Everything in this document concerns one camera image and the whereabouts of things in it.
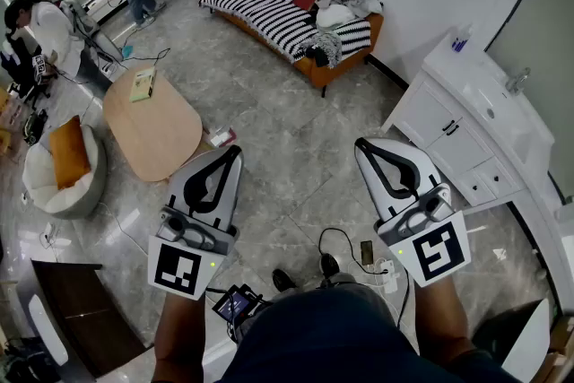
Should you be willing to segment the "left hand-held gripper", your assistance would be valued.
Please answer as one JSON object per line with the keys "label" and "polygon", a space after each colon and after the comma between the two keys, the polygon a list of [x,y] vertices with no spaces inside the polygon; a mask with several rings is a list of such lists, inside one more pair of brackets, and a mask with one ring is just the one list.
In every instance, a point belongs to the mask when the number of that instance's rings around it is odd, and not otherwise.
{"label": "left hand-held gripper", "polygon": [[150,285],[190,300],[204,294],[238,239],[231,220],[242,168],[232,145],[196,156],[171,177],[161,226],[149,238]]}

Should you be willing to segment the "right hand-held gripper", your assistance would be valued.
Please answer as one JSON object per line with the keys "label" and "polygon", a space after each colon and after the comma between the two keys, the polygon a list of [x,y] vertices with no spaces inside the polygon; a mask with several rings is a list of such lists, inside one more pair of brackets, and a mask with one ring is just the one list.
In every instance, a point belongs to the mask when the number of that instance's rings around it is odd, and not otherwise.
{"label": "right hand-held gripper", "polygon": [[[394,139],[362,137],[354,153],[381,219],[375,232],[419,286],[470,263],[463,213],[452,208],[450,187],[439,184],[439,173],[423,150]],[[421,195],[396,215],[401,201]]]}

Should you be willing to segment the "orange sofa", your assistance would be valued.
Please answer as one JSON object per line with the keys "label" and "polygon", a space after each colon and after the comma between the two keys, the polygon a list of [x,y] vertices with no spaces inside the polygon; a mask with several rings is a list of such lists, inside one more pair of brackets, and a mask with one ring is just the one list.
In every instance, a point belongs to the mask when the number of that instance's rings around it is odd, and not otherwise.
{"label": "orange sofa", "polygon": [[324,91],[337,76],[365,61],[373,50],[384,18],[370,14],[337,27],[342,40],[342,61],[330,69],[317,67],[305,57],[300,43],[318,32],[311,11],[293,4],[293,0],[199,0],[199,5],[217,12],[249,35],[265,43],[305,74],[310,82]]}

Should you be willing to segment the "person's left forearm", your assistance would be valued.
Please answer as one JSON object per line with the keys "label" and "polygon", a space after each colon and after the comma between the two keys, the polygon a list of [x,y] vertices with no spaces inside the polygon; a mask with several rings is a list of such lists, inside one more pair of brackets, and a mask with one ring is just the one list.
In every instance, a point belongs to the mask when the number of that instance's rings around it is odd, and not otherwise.
{"label": "person's left forearm", "polygon": [[168,293],[153,345],[152,383],[203,383],[205,296],[190,300]]}

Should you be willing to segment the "person's right forearm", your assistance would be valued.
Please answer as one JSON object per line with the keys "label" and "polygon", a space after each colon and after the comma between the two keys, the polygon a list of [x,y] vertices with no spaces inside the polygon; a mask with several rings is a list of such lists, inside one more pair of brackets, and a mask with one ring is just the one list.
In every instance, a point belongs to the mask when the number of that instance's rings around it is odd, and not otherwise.
{"label": "person's right forearm", "polygon": [[420,355],[440,366],[470,352],[468,322],[451,276],[415,286],[415,332]]}

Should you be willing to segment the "wooden coffee table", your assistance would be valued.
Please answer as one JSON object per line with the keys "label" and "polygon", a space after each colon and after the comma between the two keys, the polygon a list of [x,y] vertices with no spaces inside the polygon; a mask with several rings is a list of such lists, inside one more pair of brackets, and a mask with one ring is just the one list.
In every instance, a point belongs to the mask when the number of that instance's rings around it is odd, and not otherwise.
{"label": "wooden coffee table", "polygon": [[103,100],[103,116],[135,175],[142,181],[169,178],[195,153],[203,135],[199,114],[157,71],[152,96],[129,100],[139,65],[121,74]]}

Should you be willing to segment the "white vanity cabinet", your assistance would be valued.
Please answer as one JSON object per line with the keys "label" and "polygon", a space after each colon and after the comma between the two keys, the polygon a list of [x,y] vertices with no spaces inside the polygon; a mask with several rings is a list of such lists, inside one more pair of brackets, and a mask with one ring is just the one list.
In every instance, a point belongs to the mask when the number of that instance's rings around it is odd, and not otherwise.
{"label": "white vanity cabinet", "polygon": [[509,77],[479,47],[459,51],[444,37],[385,121],[424,150],[473,206],[520,191],[554,195],[549,163],[554,138]]}

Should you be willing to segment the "white power strip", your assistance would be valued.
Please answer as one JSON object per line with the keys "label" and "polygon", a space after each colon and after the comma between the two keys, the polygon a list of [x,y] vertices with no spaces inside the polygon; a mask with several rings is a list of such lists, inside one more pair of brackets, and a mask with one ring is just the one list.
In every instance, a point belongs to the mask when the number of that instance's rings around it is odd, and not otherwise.
{"label": "white power strip", "polygon": [[385,294],[397,292],[397,280],[400,274],[395,269],[394,261],[381,258],[375,266],[378,271],[378,274],[374,275],[375,285]]}

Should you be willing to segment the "person's black shoe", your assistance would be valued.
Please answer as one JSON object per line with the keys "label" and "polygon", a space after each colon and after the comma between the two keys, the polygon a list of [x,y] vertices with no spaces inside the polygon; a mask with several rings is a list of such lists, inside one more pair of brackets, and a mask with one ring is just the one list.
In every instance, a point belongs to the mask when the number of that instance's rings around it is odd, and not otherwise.
{"label": "person's black shoe", "polygon": [[323,253],[319,260],[319,266],[325,279],[329,279],[340,273],[340,267],[336,259],[331,254]]}
{"label": "person's black shoe", "polygon": [[289,289],[295,289],[297,285],[282,269],[276,268],[272,272],[272,281],[278,292],[286,292]]}

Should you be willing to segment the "small screen device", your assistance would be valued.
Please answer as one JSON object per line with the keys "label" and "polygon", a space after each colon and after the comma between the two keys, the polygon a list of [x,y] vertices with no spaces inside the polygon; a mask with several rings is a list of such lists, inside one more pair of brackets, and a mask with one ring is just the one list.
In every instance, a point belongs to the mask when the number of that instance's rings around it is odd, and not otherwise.
{"label": "small screen device", "polygon": [[232,326],[244,322],[250,313],[263,304],[263,296],[257,295],[247,284],[232,285],[227,291],[210,289],[210,293],[220,293],[220,299],[212,306],[212,311]]}

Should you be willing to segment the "green box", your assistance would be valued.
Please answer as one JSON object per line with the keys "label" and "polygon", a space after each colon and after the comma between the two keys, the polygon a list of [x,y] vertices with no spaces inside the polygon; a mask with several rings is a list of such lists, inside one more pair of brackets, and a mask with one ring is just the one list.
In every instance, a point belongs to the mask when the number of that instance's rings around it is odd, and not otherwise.
{"label": "green box", "polygon": [[148,100],[151,98],[155,75],[156,69],[154,66],[147,67],[135,72],[131,92],[129,95],[130,102]]}

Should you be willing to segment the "chrome faucet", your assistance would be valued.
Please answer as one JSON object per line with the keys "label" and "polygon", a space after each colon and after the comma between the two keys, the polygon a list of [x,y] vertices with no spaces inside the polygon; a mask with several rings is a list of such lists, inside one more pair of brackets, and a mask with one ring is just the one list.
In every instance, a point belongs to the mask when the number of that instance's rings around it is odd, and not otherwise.
{"label": "chrome faucet", "polygon": [[519,95],[525,87],[527,78],[531,74],[531,69],[525,67],[516,75],[511,76],[505,83],[505,88],[507,92],[513,96]]}

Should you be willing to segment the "speckled knitted throw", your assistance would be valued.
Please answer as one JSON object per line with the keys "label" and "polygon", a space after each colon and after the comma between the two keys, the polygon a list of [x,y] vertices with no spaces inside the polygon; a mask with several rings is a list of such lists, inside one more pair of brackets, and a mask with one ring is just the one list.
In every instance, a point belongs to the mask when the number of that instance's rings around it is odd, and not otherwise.
{"label": "speckled knitted throw", "polygon": [[314,60],[317,67],[333,69],[342,61],[342,40],[333,32],[317,32],[300,43],[300,50]]}

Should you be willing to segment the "dark wooden cabinet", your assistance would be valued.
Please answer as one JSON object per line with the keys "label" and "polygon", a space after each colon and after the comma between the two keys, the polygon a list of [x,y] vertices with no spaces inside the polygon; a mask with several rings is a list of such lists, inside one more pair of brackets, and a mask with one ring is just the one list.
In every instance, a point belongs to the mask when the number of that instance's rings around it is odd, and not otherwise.
{"label": "dark wooden cabinet", "polygon": [[97,272],[101,264],[31,262],[39,299],[71,353],[70,363],[98,379],[146,352]]}

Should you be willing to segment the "person's blue shirt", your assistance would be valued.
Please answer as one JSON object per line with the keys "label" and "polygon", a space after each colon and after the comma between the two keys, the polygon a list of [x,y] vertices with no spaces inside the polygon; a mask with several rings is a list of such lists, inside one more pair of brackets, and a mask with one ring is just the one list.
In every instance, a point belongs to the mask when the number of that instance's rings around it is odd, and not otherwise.
{"label": "person's blue shirt", "polygon": [[519,383],[487,353],[448,364],[419,355],[375,305],[341,286],[256,314],[218,383]]}

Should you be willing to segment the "black panel with white edge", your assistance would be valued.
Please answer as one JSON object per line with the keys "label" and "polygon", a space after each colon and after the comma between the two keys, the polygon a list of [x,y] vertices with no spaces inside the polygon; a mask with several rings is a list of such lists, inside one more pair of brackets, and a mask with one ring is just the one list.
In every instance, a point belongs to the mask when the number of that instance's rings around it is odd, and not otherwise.
{"label": "black panel with white edge", "polygon": [[473,342],[510,375],[530,383],[544,363],[550,345],[550,304],[544,298],[485,320]]}

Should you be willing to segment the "white crumpled cloth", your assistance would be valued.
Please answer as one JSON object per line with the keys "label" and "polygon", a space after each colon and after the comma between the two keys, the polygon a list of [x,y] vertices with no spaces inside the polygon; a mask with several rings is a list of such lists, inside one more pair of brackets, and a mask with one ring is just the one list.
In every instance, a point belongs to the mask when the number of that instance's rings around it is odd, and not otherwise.
{"label": "white crumpled cloth", "polygon": [[344,4],[331,4],[317,10],[316,25],[320,30],[332,30],[355,19],[353,11]]}

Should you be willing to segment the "white curved object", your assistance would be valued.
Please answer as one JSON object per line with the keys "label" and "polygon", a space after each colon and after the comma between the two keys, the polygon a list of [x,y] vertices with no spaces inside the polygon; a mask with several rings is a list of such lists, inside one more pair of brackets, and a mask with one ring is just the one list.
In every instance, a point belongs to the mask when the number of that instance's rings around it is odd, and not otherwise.
{"label": "white curved object", "polygon": [[37,294],[31,297],[28,309],[32,322],[52,359],[58,366],[64,366],[69,360],[68,352]]}

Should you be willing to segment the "grey backpack rig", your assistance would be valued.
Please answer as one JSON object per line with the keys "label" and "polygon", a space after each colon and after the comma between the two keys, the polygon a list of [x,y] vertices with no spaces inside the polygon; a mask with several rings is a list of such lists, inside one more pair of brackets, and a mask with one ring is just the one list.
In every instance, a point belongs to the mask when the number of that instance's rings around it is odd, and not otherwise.
{"label": "grey backpack rig", "polygon": [[84,10],[77,0],[61,0],[58,8],[72,24],[72,34],[81,39],[94,39],[100,31],[99,24]]}

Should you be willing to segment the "white low bench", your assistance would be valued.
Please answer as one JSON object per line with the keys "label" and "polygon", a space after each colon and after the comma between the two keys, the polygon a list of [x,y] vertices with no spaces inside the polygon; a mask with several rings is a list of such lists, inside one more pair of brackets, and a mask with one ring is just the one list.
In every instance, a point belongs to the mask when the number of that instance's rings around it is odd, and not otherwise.
{"label": "white low bench", "polygon": [[127,0],[88,0],[83,4],[83,9],[94,21],[103,22],[126,3]]}

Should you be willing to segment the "black office chair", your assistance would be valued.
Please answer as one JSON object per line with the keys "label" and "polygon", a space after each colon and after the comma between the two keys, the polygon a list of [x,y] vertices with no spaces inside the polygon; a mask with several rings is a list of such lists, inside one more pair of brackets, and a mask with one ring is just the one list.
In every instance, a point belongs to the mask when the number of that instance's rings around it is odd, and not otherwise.
{"label": "black office chair", "polygon": [[5,35],[8,48],[0,50],[0,65],[13,79],[12,89],[24,102],[32,100],[32,108],[38,97],[42,95],[49,98],[48,82],[38,83],[35,68],[32,63],[32,55],[26,48],[22,38],[13,39],[9,34]]}

